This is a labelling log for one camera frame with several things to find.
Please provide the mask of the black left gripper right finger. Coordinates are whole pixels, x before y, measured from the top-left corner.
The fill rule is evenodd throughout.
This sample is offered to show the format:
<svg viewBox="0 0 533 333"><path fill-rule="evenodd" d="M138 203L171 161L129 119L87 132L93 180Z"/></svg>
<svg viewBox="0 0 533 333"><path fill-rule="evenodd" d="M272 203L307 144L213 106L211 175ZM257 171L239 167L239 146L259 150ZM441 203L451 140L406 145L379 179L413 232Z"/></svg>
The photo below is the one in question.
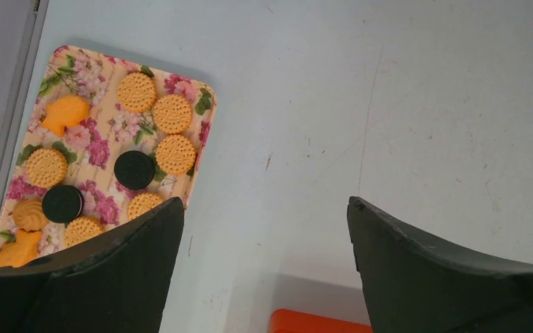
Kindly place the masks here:
<svg viewBox="0 0 533 333"><path fill-rule="evenodd" d="M533 332L533 264L454 244L356 196L347 222L374 332Z"/></svg>

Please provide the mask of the floral pink serving tray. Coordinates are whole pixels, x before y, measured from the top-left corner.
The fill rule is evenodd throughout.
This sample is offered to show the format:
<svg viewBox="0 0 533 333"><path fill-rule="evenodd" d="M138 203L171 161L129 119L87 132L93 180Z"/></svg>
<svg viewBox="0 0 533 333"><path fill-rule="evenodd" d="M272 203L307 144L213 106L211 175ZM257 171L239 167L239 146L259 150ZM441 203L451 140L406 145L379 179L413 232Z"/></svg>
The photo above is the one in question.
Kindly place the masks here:
<svg viewBox="0 0 533 333"><path fill-rule="evenodd" d="M121 80L133 73L148 75L158 96L177 94L192 107L192 123L184 132L202 157L217 112L217 94L206 83L78 46L64 45L50 56L22 145L15 153L8 188L1 202L0 250L16 240L13 210L19 201L43 198L46 188L26 175L28 158L41 148L54 148L67 160L65 184L83 195L83 213L102 222L106 230L128 221L128 205L136 191L119 183L114 174L117 158L138 150L154 156L164 133L151 110L135 114L117 98ZM76 95L90 103L89 116L59 137L42 127L46 107L60 97Z"/></svg>

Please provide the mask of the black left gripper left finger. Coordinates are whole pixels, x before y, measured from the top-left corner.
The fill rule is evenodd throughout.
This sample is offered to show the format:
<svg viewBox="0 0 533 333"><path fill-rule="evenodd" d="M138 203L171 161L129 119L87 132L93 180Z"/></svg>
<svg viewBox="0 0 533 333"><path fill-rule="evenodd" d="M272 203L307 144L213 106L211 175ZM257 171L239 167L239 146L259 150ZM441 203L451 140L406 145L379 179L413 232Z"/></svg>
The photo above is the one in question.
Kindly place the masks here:
<svg viewBox="0 0 533 333"><path fill-rule="evenodd" d="M184 213L171 198L78 245L0 268L0 332L158 332Z"/></svg>

